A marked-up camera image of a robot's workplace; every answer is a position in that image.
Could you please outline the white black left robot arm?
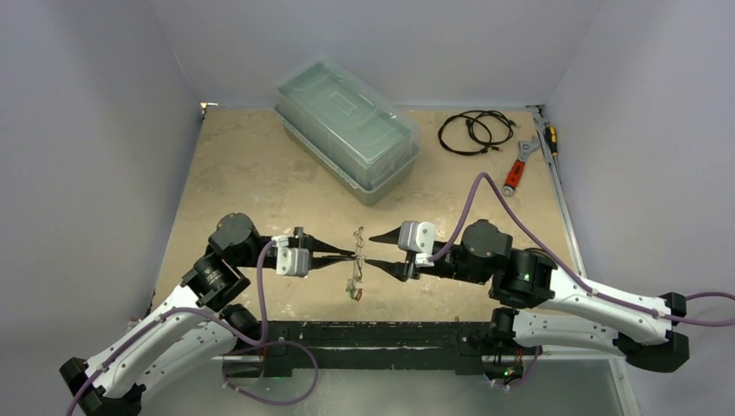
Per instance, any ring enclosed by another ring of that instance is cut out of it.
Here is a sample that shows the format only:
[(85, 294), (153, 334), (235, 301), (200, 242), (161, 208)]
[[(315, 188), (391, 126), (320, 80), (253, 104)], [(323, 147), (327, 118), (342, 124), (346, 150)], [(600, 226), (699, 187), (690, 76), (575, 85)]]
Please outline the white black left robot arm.
[(233, 301), (251, 284), (243, 268), (256, 271), (259, 302), (263, 272), (306, 277), (311, 270), (353, 260), (344, 250), (295, 228), (264, 236), (242, 212), (222, 217), (205, 253), (168, 297), (132, 330), (98, 354), (72, 357), (60, 374), (73, 395), (66, 413), (137, 415), (145, 395), (165, 379), (187, 373), (201, 361), (234, 351), (248, 354), (269, 340), (267, 309), (259, 318)]

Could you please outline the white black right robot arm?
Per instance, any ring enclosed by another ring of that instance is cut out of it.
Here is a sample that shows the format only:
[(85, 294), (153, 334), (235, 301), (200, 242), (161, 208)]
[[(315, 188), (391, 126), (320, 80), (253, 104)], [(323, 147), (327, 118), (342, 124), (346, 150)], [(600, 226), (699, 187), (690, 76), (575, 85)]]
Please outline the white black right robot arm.
[(687, 336), (667, 319), (686, 315), (681, 294), (639, 296), (575, 279), (550, 257), (513, 248), (512, 237), (485, 219), (467, 226), (446, 253), (434, 234), (431, 223), (405, 221), (371, 238), (397, 246), (405, 260), (368, 264), (401, 282), (430, 275), (489, 284), (500, 306), (479, 339), (499, 353), (543, 345), (594, 349), (656, 373), (671, 373), (690, 357)]

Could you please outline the steel perforated key plate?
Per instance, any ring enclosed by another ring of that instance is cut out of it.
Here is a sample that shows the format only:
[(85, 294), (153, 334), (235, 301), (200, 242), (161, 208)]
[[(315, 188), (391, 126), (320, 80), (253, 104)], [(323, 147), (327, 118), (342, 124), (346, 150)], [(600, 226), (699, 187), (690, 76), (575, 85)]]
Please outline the steel perforated key plate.
[(354, 290), (363, 289), (362, 266), (363, 266), (364, 259), (365, 259), (362, 253), (363, 248), (364, 248), (363, 231), (364, 231), (364, 227), (359, 226), (353, 233), (354, 242), (355, 242), (355, 249), (354, 249), (355, 260), (353, 264), (352, 276), (348, 279), (348, 285), (346, 288), (346, 291), (351, 298), (352, 298), (352, 293)]

